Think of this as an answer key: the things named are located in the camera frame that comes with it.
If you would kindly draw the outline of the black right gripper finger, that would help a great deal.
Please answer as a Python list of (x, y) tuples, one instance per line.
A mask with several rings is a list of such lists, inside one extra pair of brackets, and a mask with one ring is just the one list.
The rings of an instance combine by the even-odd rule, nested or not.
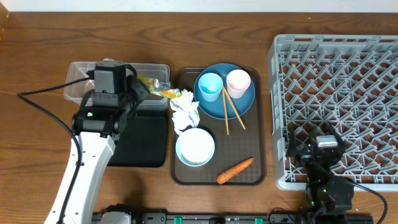
[(289, 143), (287, 157), (295, 157), (298, 154), (296, 135), (293, 129), (289, 131)]
[(334, 126), (329, 123), (329, 132), (335, 137), (336, 142), (337, 142), (337, 147), (341, 149), (347, 149), (347, 145), (345, 144), (344, 140), (342, 140), (341, 136), (336, 132)]

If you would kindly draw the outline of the white paper napkin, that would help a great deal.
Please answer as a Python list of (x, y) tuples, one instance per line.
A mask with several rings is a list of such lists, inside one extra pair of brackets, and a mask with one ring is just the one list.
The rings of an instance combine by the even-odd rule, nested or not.
[(170, 100), (170, 108), (173, 111), (172, 121), (174, 131), (179, 136), (189, 126), (196, 128), (200, 122), (198, 113), (199, 102), (193, 100), (193, 93), (183, 90), (181, 95)]

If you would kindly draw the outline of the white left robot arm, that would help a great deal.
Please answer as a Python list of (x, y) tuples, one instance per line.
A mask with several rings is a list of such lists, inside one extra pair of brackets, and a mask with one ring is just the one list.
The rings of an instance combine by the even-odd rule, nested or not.
[(96, 80), (72, 118), (67, 168), (46, 223), (91, 223), (104, 170), (120, 134), (150, 94), (136, 75), (120, 81)]

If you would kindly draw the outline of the yellow green snack wrapper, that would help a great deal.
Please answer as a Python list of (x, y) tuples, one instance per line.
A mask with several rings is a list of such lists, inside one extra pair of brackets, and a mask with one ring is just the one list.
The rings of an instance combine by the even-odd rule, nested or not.
[(168, 99), (182, 96), (182, 93), (178, 88), (171, 89), (170, 82), (161, 82), (159, 79), (148, 78), (140, 75), (138, 75), (137, 78), (146, 85), (150, 93), (153, 95), (163, 96)]

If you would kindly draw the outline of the light blue rice bowl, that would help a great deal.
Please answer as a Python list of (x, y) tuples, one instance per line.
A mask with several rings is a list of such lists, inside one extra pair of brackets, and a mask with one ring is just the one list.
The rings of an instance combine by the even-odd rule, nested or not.
[(191, 128), (177, 138), (175, 152), (183, 164), (190, 167), (203, 166), (215, 153), (215, 141), (208, 131)]

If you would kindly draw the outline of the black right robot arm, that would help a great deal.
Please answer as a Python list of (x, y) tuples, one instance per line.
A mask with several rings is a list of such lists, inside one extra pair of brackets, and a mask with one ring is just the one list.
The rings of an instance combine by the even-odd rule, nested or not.
[(348, 224), (346, 212), (352, 209), (354, 186), (330, 170), (341, 160), (347, 145), (331, 124), (328, 128), (328, 134), (317, 136), (305, 149), (298, 148), (294, 131), (289, 133), (287, 156), (305, 168), (305, 193), (312, 203), (312, 208), (299, 215), (295, 223)]

